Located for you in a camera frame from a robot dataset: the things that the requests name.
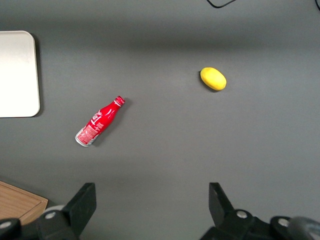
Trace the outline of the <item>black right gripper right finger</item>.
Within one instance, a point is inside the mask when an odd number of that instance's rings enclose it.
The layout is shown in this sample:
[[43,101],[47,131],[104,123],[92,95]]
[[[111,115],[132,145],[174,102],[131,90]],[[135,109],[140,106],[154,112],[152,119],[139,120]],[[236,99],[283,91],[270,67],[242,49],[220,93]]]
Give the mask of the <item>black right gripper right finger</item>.
[[235,209],[223,188],[211,182],[208,207],[214,223],[202,240],[318,240],[320,223],[308,217],[274,216],[264,222],[244,209]]

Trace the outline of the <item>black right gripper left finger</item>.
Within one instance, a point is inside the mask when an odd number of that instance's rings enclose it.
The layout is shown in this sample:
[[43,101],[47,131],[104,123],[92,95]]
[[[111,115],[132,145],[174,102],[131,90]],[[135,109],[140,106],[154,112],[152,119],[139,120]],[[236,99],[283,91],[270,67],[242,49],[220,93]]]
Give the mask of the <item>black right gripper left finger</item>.
[[18,218],[0,221],[2,240],[79,240],[97,207],[96,186],[85,183],[66,205],[44,211],[37,219],[22,225]]

